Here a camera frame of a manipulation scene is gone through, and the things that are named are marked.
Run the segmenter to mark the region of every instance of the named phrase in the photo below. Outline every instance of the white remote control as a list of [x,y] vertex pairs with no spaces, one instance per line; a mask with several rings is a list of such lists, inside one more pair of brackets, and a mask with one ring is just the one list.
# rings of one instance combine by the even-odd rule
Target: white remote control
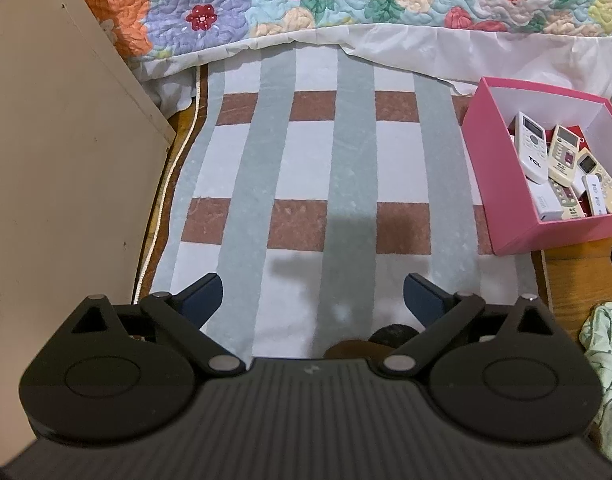
[[586,213],[582,210],[582,206],[579,205],[579,201],[575,196],[575,193],[569,187],[560,186],[553,179],[548,179],[548,183],[555,192],[557,200],[560,201],[561,206],[564,208],[564,213],[561,216],[562,220],[568,220],[570,218],[584,218]]
[[582,177],[584,176],[584,172],[579,166],[575,167],[575,178],[573,180],[573,185],[571,188],[575,193],[575,196],[579,199],[582,198],[582,195],[586,192],[586,187],[584,186],[584,181]]
[[526,179],[526,184],[528,184],[528,191],[531,193],[538,218],[542,222],[561,220],[564,208],[550,184],[547,182],[536,184],[530,178]]
[[573,184],[580,142],[581,139],[564,126],[555,126],[548,150],[548,176],[563,187]]
[[606,202],[606,211],[612,213],[612,178],[602,167],[597,159],[584,148],[579,152],[577,165],[582,170],[582,174],[594,174],[598,179],[602,189],[602,196]]
[[599,186],[599,178],[596,174],[584,175],[584,185],[586,186],[586,196],[590,204],[590,211],[593,216],[606,214],[606,202]]
[[515,149],[525,176],[536,184],[546,184],[546,131],[521,112],[515,118]]

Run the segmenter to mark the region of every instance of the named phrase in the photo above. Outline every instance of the pink box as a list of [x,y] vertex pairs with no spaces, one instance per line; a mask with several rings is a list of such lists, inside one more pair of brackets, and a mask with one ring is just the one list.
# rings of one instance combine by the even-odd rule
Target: pink box
[[546,130],[578,124],[593,155],[612,177],[612,105],[603,97],[558,86],[483,77],[462,132],[486,213],[493,252],[526,253],[612,236],[612,214],[542,222],[509,139],[518,111]]

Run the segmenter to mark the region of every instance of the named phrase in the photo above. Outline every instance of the white rope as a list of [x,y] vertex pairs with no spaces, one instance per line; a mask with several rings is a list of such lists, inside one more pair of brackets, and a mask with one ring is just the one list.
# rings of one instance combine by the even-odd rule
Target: white rope
[[146,276],[146,270],[148,269],[148,264],[150,263],[150,259],[152,258],[153,251],[155,250],[155,242],[157,241],[157,236],[160,234],[161,216],[164,212],[164,199],[166,198],[166,193],[168,192],[168,184],[170,183],[170,179],[173,175],[173,172],[175,171],[175,168],[177,167],[179,158],[181,157],[182,153],[184,152],[184,149],[186,148],[186,143],[190,139],[191,134],[195,131],[195,124],[197,122],[197,116],[199,114],[199,80],[200,80],[199,75],[200,75],[200,70],[199,70],[199,67],[197,67],[197,71],[195,75],[195,89],[197,91],[196,96],[195,96],[195,116],[193,117],[193,123],[190,126],[188,134],[186,135],[186,138],[184,139],[184,142],[182,143],[181,148],[177,152],[177,155],[175,156],[175,160],[173,161],[173,164],[170,167],[170,171],[168,172],[166,176],[166,180],[164,181],[164,189],[161,193],[160,210],[158,211],[158,214],[157,214],[157,223],[155,225],[155,233],[153,234],[152,243],[150,244],[150,248],[148,248],[148,255],[146,256],[146,259],[144,260],[144,264],[142,265],[142,269],[140,271],[140,278],[137,281],[137,287],[135,288],[135,294],[132,297],[133,303],[137,303],[139,301],[140,293],[142,291],[142,285],[144,283],[144,276]]

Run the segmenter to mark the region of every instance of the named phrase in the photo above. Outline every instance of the plaid rug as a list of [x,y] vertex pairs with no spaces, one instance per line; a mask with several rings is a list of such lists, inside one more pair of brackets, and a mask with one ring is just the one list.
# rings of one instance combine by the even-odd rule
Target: plaid rug
[[318,357],[394,322],[422,330],[402,299],[409,272],[491,303],[537,292],[530,254],[491,253],[467,105],[336,46],[210,64],[150,290],[217,272],[224,302],[202,330],[246,361]]

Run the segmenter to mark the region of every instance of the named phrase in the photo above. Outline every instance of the beige remote control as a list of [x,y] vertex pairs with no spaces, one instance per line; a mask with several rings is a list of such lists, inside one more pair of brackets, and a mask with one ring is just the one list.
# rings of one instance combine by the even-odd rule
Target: beige remote control
[[573,184],[580,141],[564,126],[555,126],[548,150],[548,177],[561,186],[570,187]]
[[584,148],[579,152],[577,157],[577,165],[586,175],[594,174],[599,179],[600,186],[602,187],[602,195],[606,202],[606,211],[612,213],[612,178],[608,172],[602,167],[597,159]]
[[585,218],[586,213],[582,210],[582,206],[579,205],[579,201],[575,196],[575,193],[569,187],[560,186],[553,179],[548,179],[548,183],[555,192],[557,200],[560,201],[561,206],[564,209],[564,213],[561,216],[562,220],[568,220],[571,218]]

